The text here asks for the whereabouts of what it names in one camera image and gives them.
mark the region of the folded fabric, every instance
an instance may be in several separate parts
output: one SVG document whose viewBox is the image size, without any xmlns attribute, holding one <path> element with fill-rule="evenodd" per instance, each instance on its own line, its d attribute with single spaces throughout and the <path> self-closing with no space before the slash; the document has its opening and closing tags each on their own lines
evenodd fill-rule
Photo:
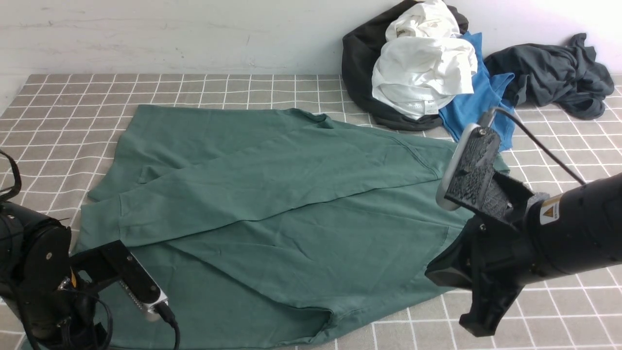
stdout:
<svg viewBox="0 0 622 350">
<path fill-rule="evenodd" d="M 478 60 L 478 71 L 473 76 L 473 94 L 458 95 L 445 108 L 440 110 L 440 117 L 443 125 L 450 135 L 458 141 L 465 127 L 470 123 L 476 123 L 481 115 L 493 107 L 505 108 L 514 112 L 514 108 L 502 99 L 506 87 L 514 74 L 503 73 L 491 76 L 483 63 L 481 53 L 482 36 L 481 33 L 471 34 L 469 32 L 462 36 L 475 48 Z M 492 128 L 501 137 L 500 151 L 512 148 L 512 134 L 514 133 L 514 123 L 504 116 L 497 116 L 494 119 Z"/>
<path fill-rule="evenodd" d="M 374 66 L 372 96 L 408 118 L 437 114 L 455 95 L 473 93 L 473 46 L 441 0 L 416 4 L 386 31 Z"/>
<path fill-rule="evenodd" d="M 395 108 L 371 95 L 371 76 L 382 46 L 387 42 L 386 30 L 390 23 L 417 3 L 414 0 L 404 0 L 343 37 L 341 74 L 348 95 L 356 105 L 369 112 L 376 123 L 394 130 L 422 131 L 442 124 L 438 114 L 425 115 L 418 120 L 406 118 Z M 460 32 L 466 32 L 467 18 L 455 7 L 447 7 L 458 22 Z"/>
<path fill-rule="evenodd" d="M 585 33 L 574 35 L 568 45 L 524 44 L 488 56 L 491 74 L 513 73 L 504 97 L 514 106 L 556 103 L 568 114 L 591 120 L 605 112 L 603 100 L 614 92 L 607 68 L 596 62 L 594 47 L 586 47 Z"/>
<path fill-rule="evenodd" d="M 472 216 L 435 204 L 454 147 L 300 110 L 139 106 L 79 247 L 123 240 L 168 294 L 181 349 L 324 343 L 447 290 L 424 270 Z M 122 289 L 100 295 L 112 347 L 172 347 Z"/>
</svg>

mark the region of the green t-shirt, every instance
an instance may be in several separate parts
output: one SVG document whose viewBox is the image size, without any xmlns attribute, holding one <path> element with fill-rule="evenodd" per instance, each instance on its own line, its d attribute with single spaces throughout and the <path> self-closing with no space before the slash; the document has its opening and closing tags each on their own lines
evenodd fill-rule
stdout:
<svg viewBox="0 0 622 350">
<path fill-rule="evenodd" d="M 82 207 L 79 248 L 130 247 L 181 349 L 323 343 L 447 290 L 424 270 L 472 216 L 435 203 L 454 148 L 296 109 L 139 106 Z M 114 347 L 172 347 L 119 286 L 101 298 Z"/>
</svg>

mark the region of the yellow warning sticker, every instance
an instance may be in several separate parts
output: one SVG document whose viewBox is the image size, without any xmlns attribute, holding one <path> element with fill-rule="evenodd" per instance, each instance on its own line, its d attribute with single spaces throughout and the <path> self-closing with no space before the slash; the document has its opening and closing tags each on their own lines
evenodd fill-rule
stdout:
<svg viewBox="0 0 622 350">
<path fill-rule="evenodd" d="M 559 219 L 559 202 L 562 196 L 549 198 L 542 203 L 540 208 L 540 224 L 546 225 Z"/>
</svg>

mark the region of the black garment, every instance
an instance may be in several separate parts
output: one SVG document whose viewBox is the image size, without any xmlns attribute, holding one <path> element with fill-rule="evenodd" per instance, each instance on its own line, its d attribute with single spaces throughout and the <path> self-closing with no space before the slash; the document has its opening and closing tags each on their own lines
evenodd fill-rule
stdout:
<svg viewBox="0 0 622 350">
<path fill-rule="evenodd" d="M 393 107 L 371 96 L 371 76 L 374 64 L 380 57 L 380 50 L 387 42 L 385 32 L 391 22 L 418 2 L 404 0 L 343 37 L 341 73 L 350 98 L 360 108 L 371 113 L 378 124 L 394 130 L 422 131 L 443 123 L 438 115 L 426 115 L 418 120 L 406 118 Z M 464 34 L 468 30 L 467 18 L 458 13 L 455 7 L 447 7 L 456 18 L 460 33 Z"/>
<path fill-rule="evenodd" d="M 585 47 L 586 34 L 576 34 L 567 46 L 524 44 L 488 56 L 490 75 L 512 72 L 516 78 L 503 95 L 514 106 L 555 102 L 568 114 L 595 119 L 605 112 L 603 100 L 614 90 L 607 68 L 596 63 L 594 47 Z"/>
</svg>

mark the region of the gray checkered mat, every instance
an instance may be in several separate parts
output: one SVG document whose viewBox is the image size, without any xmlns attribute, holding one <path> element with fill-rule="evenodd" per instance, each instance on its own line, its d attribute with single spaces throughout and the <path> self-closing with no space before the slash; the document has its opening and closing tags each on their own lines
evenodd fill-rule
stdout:
<svg viewBox="0 0 622 350">
<path fill-rule="evenodd" d="M 622 76 L 597 121 L 580 121 L 555 106 L 517 114 L 556 155 L 586 180 L 622 172 Z M 137 104 L 230 109 L 297 107 L 377 127 L 348 98 L 339 76 L 327 75 L 32 75 L 0 117 L 0 147 L 22 171 L 16 202 L 79 228 L 87 190 L 110 167 L 116 142 Z M 412 133 L 444 138 L 442 128 Z M 519 130 L 503 153 L 511 175 L 535 191 L 557 194 L 572 178 Z M 10 183 L 0 168 L 0 188 Z M 470 294 L 453 291 L 413 306 L 318 348 L 334 350 L 622 349 L 622 268 L 530 285 L 493 338 L 458 325 Z M 0 350 L 14 350 L 23 332 L 0 306 Z"/>
</svg>

